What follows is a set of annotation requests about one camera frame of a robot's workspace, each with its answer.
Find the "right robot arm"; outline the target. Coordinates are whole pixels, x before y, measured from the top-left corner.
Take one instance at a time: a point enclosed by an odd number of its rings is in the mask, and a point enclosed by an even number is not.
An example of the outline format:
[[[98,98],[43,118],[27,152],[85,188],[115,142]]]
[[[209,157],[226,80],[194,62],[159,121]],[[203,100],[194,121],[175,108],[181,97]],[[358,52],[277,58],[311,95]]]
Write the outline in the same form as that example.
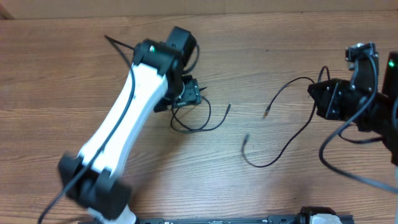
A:
[[[378,73],[379,59],[372,42],[346,48],[346,61],[353,71],[350,80],[330,79],[308,86],[314,99],[317,115],[327,120],[347,121],[364,106],[374,87],[374,74]],[[353,122],[358,130],[373,131],[382,136],[383,144],[397,165],[397,125],[392,122],[393,104],[397,99],[397,68],[387,68],[383,89],[372,103]]]

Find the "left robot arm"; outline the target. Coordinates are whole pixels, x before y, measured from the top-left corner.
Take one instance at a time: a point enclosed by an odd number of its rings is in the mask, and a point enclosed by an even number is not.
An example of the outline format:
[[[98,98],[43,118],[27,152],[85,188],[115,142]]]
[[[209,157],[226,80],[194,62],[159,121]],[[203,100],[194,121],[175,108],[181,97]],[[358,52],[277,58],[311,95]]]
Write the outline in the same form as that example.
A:
[[[63,194],[88,210],[95,223],[135,223],[131,188],[120,181],[129,153],[152,112],[201,103],[198,82],[187,67],[196,38],[174,27],[165,42],[138,43],[122,91],[76,157],[62,156]]]

